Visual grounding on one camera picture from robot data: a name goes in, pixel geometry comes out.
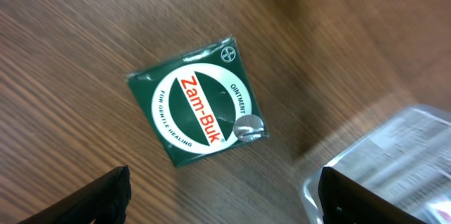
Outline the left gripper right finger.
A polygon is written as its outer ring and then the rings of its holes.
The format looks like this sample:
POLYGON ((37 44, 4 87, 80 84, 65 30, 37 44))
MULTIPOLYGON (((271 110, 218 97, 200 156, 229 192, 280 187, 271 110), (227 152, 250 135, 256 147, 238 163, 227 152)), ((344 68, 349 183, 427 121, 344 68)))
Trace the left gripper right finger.
POLYGON ((318 191, 325 224, 424 224, 331 167, 318 191))

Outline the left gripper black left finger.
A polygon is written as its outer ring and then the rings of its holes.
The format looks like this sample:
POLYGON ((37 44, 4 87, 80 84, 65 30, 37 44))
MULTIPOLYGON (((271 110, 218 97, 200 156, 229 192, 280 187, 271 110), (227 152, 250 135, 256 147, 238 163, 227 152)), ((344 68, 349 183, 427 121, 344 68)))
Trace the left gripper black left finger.
POLYGON ((130 169, 119 166, 20 224, 124 224, 131 196, 130 169))

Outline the clear plastic container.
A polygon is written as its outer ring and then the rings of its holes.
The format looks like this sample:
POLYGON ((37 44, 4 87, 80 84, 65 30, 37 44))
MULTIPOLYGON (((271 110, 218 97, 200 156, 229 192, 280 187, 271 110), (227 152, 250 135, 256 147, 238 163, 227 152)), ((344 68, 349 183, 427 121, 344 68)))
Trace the clear plastic container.
POLYGON ((449 223, 450 113, 408 106, 308 177, 310 223, 449 223))

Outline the green Zam-Buk ointment box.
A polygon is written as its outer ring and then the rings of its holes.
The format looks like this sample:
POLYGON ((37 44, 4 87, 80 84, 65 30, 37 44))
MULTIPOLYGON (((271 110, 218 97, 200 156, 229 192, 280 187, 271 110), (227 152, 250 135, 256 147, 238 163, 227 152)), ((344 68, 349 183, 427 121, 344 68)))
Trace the green Zam-Buk ointment box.
POLYGON ((135 71, 126 82, 176 167, 269 136, 232 36, 135 71))

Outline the white green Panadol box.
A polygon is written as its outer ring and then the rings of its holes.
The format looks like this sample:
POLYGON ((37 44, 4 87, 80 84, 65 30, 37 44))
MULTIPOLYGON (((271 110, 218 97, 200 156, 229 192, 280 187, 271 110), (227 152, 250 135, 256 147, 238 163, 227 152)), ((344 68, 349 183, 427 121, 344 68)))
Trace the white green Panadol box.
POLYGON ((328 164, 408 213, 450 191, 450 114, 408 108, 328 164))

